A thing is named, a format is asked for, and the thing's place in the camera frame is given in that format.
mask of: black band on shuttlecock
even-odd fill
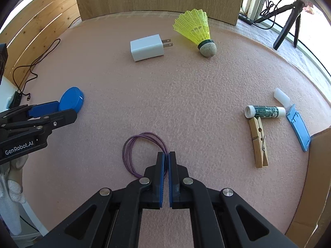
[[[200,44],[198,44],[198,50],[200,50],[200,48],[201,48],[204,44],[207,44],[207,43],[214,43],[214,41],[211,40],[211,39],[203,40]]]

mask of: wooden clothespin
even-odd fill
[[[251,128],[256,167],[262,168],[262,166],[268,166],[268,152],[261,118],[251,118],[249,120],[249,126]]]

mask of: pink fabric surface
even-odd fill
[[[36,66],[27,85],[31,104],[59,100],[77,86],[85,101],[77,121],[54,130],[48,147],[29,156],[23,185],[32,209],[52,229],[102,187],[134,180],[121,152],[132,135],[159,135],[191,177],[207,187],[231,187],[286,232],[305,182],[304,153],[286,118],[263,119],[269,166],[257,169],[248,104],[281,106],[276,87],[297,104],[312,135],[331,123],[331,109],[315,87],[275,52],[239,34],[211,26],[216,56],[173,31],[172,16],[111,15],[68,29],[60,45]],[[130,41],[160,34],[174,46],[165,55],[134,62]],[[136,170],[156,160],[158,147],[138,140]],[[144,210],[139,247],[193,247],[189,212]]]

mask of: tripod leg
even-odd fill
[[[297,17],[297,20],[295,21],[295,34],[294,34],[294,41],[293,41],[293,45],[295,48],[297,47],[297,41],[299,39],[300,23],[301,23],[301,14],[299,14],[299,16]]]
[[[284,5],[284,6],[280,7],[280,8],[278,8],[277,10],[274,10],[274,11],[270,12],[270,13],[269,13],[269,18],[271,18],[271,17],[273,17],[273,16],[275,16],[275,15],[278,15],[278,14],[280,14],[280,13],[283,13],[283,12],[285,12],[285,11],[287,11],[287,10],[290,10],[290,9],[292,9],[292,8],[293,8],[293,4],[290,4],[290,5]],[[257,19],[256,21],[254,21],[254,23],[261,23],[261,22],[264,21],[264,20],[266,20],[266,18],[261,17],[261,18]]]
[[[279,46],[282,44],[282,42],[286,38],[287,34],[289,33],[291,27],[293,26],[295,20],[297,19],[297,17],[299,15],[300,15],[299,9],[298,8],[293,8],[289,18],[286,21],[286,24],[285,24],[284,28],[282,29],[282,31],[280,32],[280,34],[278,35],[276,41],[273,44],[273,48],[275,50],[277,50],[279,48]]]

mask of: green glue stick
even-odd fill
[[[248,105],[246,106],[244,112],[247,118],[253,118],[253,117],[271,118],[271,117],[284,117],[286,115],[285,108],[278,106]]]

